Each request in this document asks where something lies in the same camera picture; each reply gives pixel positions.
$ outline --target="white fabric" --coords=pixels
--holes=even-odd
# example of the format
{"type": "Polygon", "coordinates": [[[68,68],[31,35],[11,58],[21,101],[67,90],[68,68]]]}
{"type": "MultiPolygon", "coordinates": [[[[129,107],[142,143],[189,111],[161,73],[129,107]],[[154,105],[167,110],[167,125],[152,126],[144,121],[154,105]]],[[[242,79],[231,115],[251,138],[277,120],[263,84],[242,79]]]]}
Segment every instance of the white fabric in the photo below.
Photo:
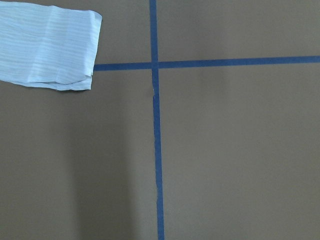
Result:
{"type": "Polygon", "coordinates": [[[91,89],[101,21],[91,10],[0,1],[0,80],[91,89]]]}

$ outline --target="blue painter's tape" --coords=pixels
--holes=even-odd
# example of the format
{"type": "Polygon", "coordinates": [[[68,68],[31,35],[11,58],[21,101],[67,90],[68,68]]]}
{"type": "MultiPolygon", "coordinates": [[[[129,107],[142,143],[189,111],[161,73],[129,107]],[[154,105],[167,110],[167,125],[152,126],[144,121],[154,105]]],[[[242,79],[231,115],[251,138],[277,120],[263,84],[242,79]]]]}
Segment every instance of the blue painter's tape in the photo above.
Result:
{"type": "Polygon", "coordinates": [[[132,62],[132,63],[110,63],[96,64],[94,71],[116,71],[116,70],[138,70],[151,69],[151,62],[132,62]]]}
{"type": "Polygon", "coordinates": [[[320,56],[285,56],[285,57],[258,57],[258,58],[233,58],[213,60],[190,61],[159,61],[158,44],[152,42],[153,62],[111,63],[96,64],[94,71],[139,70],[139,69],[179,69],[245,65],[272,65],[272,64],[311,64],[320,63],[320,56]]]}
{"type": "Polygon", "coordinates": [[[159,94],[159,62],[158,62],[158,29],[157,29],[157,1],[149,0],[150,10],[150,41],[151,41],[151,70],[153,96],[153,126],[155,151],[155,183],[157,189],[156,213],[158,240],[165,240],[164,197],[162,182],[162,154],[161,154],[161,125],[160,125],[160,94],[159,94]]]}
{"type": "Polygon", "coordinates": [[[260,57],[260,58],[234,58],[215,60],[191,61],[161,61],[160,69],[200,68],[243,65],[270,65],[270,64],[307,64],[320,63],[320,56],[287,56],[287,57],[260,57]]]}

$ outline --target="striped cloth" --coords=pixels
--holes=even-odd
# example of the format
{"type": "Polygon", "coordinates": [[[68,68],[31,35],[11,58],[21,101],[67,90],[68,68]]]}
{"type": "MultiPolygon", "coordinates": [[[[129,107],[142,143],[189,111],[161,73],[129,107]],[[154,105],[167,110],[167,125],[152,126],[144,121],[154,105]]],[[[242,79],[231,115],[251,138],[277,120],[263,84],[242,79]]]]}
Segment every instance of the striped cloth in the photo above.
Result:
{"type": "Polygon", "coordinates": [[[0,1],[0,80],[91,89],[101,21],[91,10],[0,1]]]}

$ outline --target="white towel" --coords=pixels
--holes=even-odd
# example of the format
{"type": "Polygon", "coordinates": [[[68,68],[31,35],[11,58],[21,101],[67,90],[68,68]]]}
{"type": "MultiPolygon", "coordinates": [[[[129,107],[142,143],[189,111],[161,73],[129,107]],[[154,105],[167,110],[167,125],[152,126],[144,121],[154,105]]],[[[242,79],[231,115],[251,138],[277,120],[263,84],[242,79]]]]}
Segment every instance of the white towel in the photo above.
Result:
{"type": "Polygon", "coordinates": [[[91,10],[0,1],[0,80],[91,89],[101,21],[91,10]]]}

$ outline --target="fabric fold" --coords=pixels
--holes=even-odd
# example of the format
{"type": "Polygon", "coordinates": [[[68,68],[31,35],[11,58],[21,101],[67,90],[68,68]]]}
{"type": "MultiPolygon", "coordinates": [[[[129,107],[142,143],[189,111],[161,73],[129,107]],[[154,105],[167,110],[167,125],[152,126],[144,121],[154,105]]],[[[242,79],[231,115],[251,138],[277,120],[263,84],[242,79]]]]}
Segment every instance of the fabric fold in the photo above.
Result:
{"type": "Polygon", "coordinates": [[[0,80],[91,89],[101,22],[92,10],[0,1],[0,80]]]}

